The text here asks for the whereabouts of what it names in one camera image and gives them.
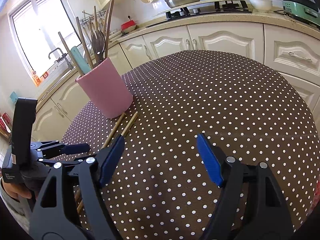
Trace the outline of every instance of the green appliance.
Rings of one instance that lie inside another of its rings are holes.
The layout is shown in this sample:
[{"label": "green appliance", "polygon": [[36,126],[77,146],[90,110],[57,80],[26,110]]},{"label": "green appliance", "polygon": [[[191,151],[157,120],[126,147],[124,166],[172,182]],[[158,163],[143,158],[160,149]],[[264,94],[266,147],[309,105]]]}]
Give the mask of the green appliance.
[{"label": "green appliance", "polygon": [[316,25],[320,29],[320,14],[313,0],[283,0],[283,10],[292,18]]}]

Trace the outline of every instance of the metal bolt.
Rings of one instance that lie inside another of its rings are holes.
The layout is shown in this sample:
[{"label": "metal bolt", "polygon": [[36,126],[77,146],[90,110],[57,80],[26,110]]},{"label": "metal bolt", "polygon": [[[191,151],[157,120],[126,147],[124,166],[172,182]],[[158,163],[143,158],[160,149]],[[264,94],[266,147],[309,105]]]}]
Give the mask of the metal bolt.
[{"label": "metal bolt", "polygon": [[268,167],[268,164],[266,163],[260,163],[260,167],[263,169],[266,169]]},{"label": "metal bolt", "polygon": [[228,156],[227,157],[227,162],[228,163],[234,163],[235,161],[236,161],[236,159],[234,157],[232,157],[232,156]]},{"label": "metal bolt", "polygon": [[58,168],[60,168],[62,166],[62,163],[61,162],[57,162],[57,163],[55,163],[54,165],[53,165],[53,167],[55,168],[55,169],[58,169]]},{"label": "metal bolt", "polygon": [[89,157],[89,158],[87,158],[87,159],[85,160],[85,162],[90,164],[90,163],[94,163],[95,160],[96,160],[95,158]]}]

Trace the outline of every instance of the pink utensil holder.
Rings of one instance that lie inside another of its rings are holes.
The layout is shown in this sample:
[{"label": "pink utensil holder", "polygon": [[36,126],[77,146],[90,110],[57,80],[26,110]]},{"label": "pink utensil holder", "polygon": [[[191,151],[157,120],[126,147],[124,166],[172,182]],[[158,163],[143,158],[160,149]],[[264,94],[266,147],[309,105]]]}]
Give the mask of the pink utensil holder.
[{"label": "pink utensil holder", "polygon": [[121,115],[133,102],[133,95],[110,58],[76,81],[108,119]]}]

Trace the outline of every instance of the faucet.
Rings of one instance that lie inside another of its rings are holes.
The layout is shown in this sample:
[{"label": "faucet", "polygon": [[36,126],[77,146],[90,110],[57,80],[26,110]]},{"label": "faucet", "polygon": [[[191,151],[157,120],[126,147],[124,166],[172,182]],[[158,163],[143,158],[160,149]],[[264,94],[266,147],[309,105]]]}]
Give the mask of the faucet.
[{"label": "faucet", "polygon": [[59,63],[60,61],[62,61],[62,60],[64,59],[64,60],[67,62],[67,64],[68,64],[68,68],[69,68],[70,70],[73,70],[73,66],[71,65],[71,62],[69,62],[68,59],[67,59],[67,55],[68,55],[68,54],[67,54],[67,53],[63,53],[60,48],[55,48],[53,51],[50,51],[50,53],[49,53],[49,55],[48,55],[48,58],[51,59],[51,58],[50,58],[50,55],[51,55],[52,53],[54,53],[55,51],[57,51],[57,50],[59,50],[59,51],[61,52],[62,58],[59,57],[55,62]]}]

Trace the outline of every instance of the brown polka dot tablecloth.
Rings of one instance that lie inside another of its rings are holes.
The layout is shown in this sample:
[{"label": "brown polka dot tablecloth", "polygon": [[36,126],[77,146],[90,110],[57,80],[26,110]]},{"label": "brown polka dot tablecloth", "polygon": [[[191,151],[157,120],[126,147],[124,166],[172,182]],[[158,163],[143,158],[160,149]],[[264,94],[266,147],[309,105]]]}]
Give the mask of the brown polka dot tablecloth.
[{"label": "brown polka dot tablecloth", "polygon": [[[101,194],[124,239],[199,239],[221,191],[197,151],[201,132],[242,163],[266,162],[294,228],[300,227],[319,175],[319,138],[307,104],[278,72],[239,55],[193,50],[150,61],[122,78],[134,103],[119,132],[136,111],[139,118]],[[89,102],[63,142],[87,142],[90,154],[97,153],[116,120]],[[244,186],[234,227],[243,218],[246,193]],[[90,229],[85,207],[80,215]]]}]

